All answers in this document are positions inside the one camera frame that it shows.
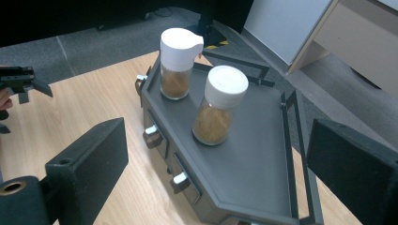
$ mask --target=floor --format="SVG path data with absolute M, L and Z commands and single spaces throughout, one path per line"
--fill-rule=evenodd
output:
M 198 19 L 199 15 L 185 9 L 162 8 L 149 13 L 146 20 L 131 18 L 124 24 L 0 48 L 0 65 L 32 66 L 38 79 L 55 83 L 154 52 L 159 49 L 162 31 L 188 27 Z M 314 118 L 330 118 L 398 148 L 398 99 L 372 87 L 336 56 L 331 54 L 287 75 L 270 55 L 245 37 L 217 22 L 215 27 L 228 39 L 228 44 L 215 52 L 266 61 L 271 66 L 266 79 L 275 82 L 275 88 L 288 94 L 298 89 L 303 94 L 308 129 Z M 210 62 L 223 63 L 216 59 Z M 255 73 L 249 68 L 242 70 Z

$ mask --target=white lid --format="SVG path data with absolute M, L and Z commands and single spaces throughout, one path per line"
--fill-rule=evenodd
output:
M 203 45 L 203 38 L 189 30 L 167 29 L 161 34 L 161 63 L 172 71 L 189 70 Z
M 208 73 L 205 98 L 215 108 L 232 109 L 243 99 L 248 86 L 247 77 L 239 69 L 217 66 Z

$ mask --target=gray carpet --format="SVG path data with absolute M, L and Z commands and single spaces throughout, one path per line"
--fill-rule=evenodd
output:
M 197 24 L 199 15 L 188 10 L 170 7 L 149 13 L 149 18 L 131 18 L 123 24 L 114 24 L 102 29 L 92 28 L 59 37 L 27 42 L 0 48 L 0 64 L 32 66 L 38 79 L 55 83 L 78 76 L 93 69 L 103 68 L 132 57 L 151 53 L 159 49 L 161 33 L 170 27 L 188 27 Z M 256 51 L 243 41 L 240 35 L 230 28 L 215 22 L 215 27 L 227 37 L 228 44 L 214 51 L 229 53 L 239 57 L 263 61 Z M 213 65 L 224 64 L 209 58 Z M 250 68 L 242 68 L 247 75 L 256 74 Z M 275 82 L 275 88 L 290 95 L 294 87 L 282 74 L 271 68 L 266 77 Z M 310 130 L 315 118 L 327 118 L 310 100 L 303 98 L 307 127 Z M 298 147 L 297 132 L 291 130 L 292 144 Z

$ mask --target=cylindrical hole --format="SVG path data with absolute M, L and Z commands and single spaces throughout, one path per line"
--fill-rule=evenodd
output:
M 70 163 L 70 158 L 64 158 L 64 159 L 59 161 L 60 165 L 65 165 L 65 164 L 68 164 L 68 163 Z
M 8 184 L 7 186 L 0 188 L 0 195 L 14 194 L 14 193 L 24 189 L 25 186 L 26 186 L 26 182 L 24 182 L 24 181 L 17 181 L 17 182 Z

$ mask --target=gray tray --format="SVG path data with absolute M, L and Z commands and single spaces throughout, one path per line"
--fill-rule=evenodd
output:
M 183 192 L 204 222 L 300 223 L 284 95 L 250 79 L 226 141 L 204 145 L 191 128 L 210 69 L 195 64 L 189 94 L 175 101 L 161 94 L 158 59 L 142 87 L 145 126 L 161 132 L 158 150 L 169 173 L 188 174 L 194 189 Z M 176 170 L 175 161 L 183 169 Z

